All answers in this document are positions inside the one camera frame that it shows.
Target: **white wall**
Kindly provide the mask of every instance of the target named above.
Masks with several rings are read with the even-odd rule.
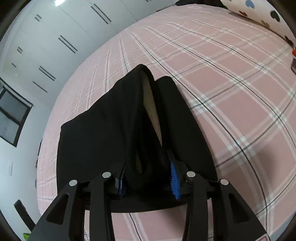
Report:
[[[6,40],[7,36],[0,42],[0,50],[3,49]],[[24,240],[22,234],[30,231],[13,204],[20,199],[35,223],[40,218],[35,188],[35,163],[51,109],[6,76],[2,68],[0,68],[0,77],[34,105],[24,124],[17,147],[0,138],[0,210],[14,232]],[[12,176],[8,174],[8,165],[11,162]]]

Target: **door handle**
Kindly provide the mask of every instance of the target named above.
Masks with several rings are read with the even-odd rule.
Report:
[[[98,5],[96,5],[95,3],[94,3],[94,6],[96,7],[96,8],[94,8],[93,6],[91,6],[91,8],[104,20],[104,22],[106,23],[106,24],[109,24],[107,21],[106,21],[106,19],[105,18],[107,18],[107,20],[109,21],[109,22],[112,22],[111,21],[111,19],[110,18],[108,18],[108,16],[98,7]]]

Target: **black window frame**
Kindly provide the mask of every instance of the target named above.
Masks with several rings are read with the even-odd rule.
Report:
[[[0,93],[0,100],[3,97],[3,95],[8,92],[13,98],[15,98],[18,102],[20,102],[21,104],[23,104],[24,106],[27,107],[26,112],[23,115],[23,118],[21,121],[17,120],[16,118],[14,118],[13,116],[11,116],[7,111],[5,111],[3,108],[1,108],[0,106],[0,112],[3,113],[7,118],[9,118],[10,120],[12,120],[14,123],[16,123],[19,128],[17,130],[17,134],[15,136],[14,142],[11,143],[10,141],[6,140],[3,136],[0,135],[0,137],[5,140],[6,142],[8,142],[9,144],[13,145],[14,147],[17,147],[17,143],[19,141],[20,138],[20,134],[22,132],[22,128],[24,127],[25,121],[33,107],[33,104],[31,104],[29,101],[27,101],[25,98],[23,98],[20,94],[18,94],[17,92],[15,92],[12,88],[10,88],[9,85],[7,85],[1,78],[0,78],[0,83],[2,82],[3,84],[3,91]]]

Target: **phone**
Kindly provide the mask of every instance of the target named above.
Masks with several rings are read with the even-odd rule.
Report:
[[[291,69],[292,69],[293,72],[296,74],[296,58],[293,59]]]

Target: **bed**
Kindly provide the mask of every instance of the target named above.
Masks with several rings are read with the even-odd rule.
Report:
[[[272,235],[296,211],[296,75],[290,69],[291,50],[264,26],[206,5],[172,6],[131,25],[89,56],[56,100],[38,160],[40,213],[57,196],[61,125],[144,64],[155,79],[168,75],[176,82],[206,137],[219,178],[232,183]],[[185,216],[185,206],[113,213],[115,238],[181,240]],[[209,205],[210,240],[211,216]]]

